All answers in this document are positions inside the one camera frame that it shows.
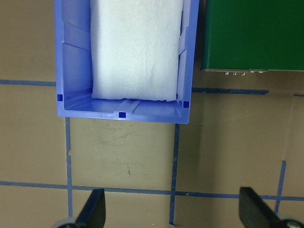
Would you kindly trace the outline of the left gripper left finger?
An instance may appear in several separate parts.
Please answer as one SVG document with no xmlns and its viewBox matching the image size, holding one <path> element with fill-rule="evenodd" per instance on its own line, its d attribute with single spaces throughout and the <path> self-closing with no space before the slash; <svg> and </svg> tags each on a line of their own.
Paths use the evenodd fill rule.
<svg viewBox="0 0 304 228">
<path fill-rule="evenodd" d="M 103 228 L 106 220 L 104 189 L 94 189 L 75 224 L 77 228 Z"/>
</svg>

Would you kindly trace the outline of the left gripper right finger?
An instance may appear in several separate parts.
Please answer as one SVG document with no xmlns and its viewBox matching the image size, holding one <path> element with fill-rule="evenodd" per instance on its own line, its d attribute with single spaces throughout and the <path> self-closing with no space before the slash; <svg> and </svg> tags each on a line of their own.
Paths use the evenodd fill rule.
<svg viewBox="0 0 304 228">
<path fill-rule="evenodd" d="M 245 228 L 302 228 L 291 217 L 279 217 L 251 187 L 239 189 L 238 216 Z"/>
</svg>

